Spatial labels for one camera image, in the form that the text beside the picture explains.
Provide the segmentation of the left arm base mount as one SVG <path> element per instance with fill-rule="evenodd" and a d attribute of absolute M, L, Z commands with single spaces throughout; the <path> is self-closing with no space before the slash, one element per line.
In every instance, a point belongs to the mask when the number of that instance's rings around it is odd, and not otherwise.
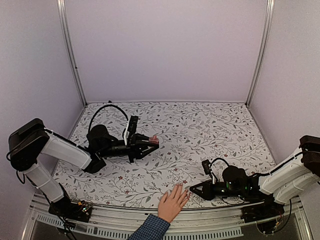
<path fill-rule="evenodd" d="M 88 223 L 92 215 L 92 204 L 84 200 L 72 202 L 66 190 L 60 185 L 63 198 L 57 202 L 51 202 L 48 212 L 61 218 Z"/>

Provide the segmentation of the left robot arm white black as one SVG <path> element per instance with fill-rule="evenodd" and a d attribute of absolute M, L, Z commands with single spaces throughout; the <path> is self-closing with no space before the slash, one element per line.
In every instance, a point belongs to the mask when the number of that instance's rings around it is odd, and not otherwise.
<path fill-rule="evenodd" d="M 63 217 L 70 217 L 75 211 L 74 205 L 63 187 L 38 162 L 38 156 L 54 157 L 90 174 L 106 166 L 105 158 L 127 156 L 133 163 L 159 148 L 155 135 L 149 137 L 136 132 L 137 122 L 137 116 L 130 118 L 122 140 L 110 135 L 105 125 L 98 124 L 86 135 L 88 146 L 82 147 L 47 129 L 41 119 L 35 118 L 9 136 L 7 159 L 55 204 Z"/>

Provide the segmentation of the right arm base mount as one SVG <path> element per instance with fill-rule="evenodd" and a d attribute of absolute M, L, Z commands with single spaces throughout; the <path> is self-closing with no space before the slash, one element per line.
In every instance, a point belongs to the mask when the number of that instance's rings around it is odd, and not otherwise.
<path fill-rule="evenodd" d="M 257 222 L 273 218 L 270 221 L 265 221 L 257 224 L 257 229 L 264 235 L 270 235 L 277 232 L 280 226 L 283 215 L 285 213 L 284 205 L 274 202 L 271 198 L 265 199 L 263 203 L 241 208 L 241 219 L 245 223 Z"/>

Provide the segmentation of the blue checked sleeve forearm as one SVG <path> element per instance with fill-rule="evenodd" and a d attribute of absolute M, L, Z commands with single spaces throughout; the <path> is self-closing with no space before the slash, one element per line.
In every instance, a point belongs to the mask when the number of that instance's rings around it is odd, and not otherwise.
<path fill-rule="evenodd" d="M 127 240 L 162 240 L 170 225 L 166 220 L 151 214 Z"/>

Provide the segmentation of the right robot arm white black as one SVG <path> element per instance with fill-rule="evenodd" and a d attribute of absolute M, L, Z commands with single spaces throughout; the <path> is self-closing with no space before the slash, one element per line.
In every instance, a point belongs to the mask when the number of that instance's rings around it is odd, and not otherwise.
<path fill-rule="evenodd" d="M 222 181 L 213 173 L 212 166 L 219 161 L 204 160 L 201 164 L 210 180 L 193 185 L 189 190 L 204 200 L 216 197 L 240 197 L 246 202 L 262 202 L 258 213 L 269 218 L 292 197 L 320 180 L 320 139 L 305 135 L 300 145 L 280 164 L 266 173 L 247 175 L 243 168 L 227 164 Z"/>

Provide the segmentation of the pink nail polish bottle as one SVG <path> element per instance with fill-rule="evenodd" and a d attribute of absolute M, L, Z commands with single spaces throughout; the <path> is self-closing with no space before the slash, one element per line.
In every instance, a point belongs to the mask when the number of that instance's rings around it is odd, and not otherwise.
<path fill-rule="evenodd" d="M 159 145 L 159 139 L 156 135 L 149 137 L 148 142 L 151 144 Z"/>

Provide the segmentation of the person's bare hand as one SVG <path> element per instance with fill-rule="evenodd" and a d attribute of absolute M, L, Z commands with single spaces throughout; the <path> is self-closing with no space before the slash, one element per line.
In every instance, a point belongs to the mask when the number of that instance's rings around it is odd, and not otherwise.
<path fill-rule="evenodd" d="M 171 223 L 190 199 L 187 192 L 187 189 L 183 190 L 182 183 L 176 184 L 170 193 L 166 192 L 162 196 L 158 204 L 157 216 Z"/>

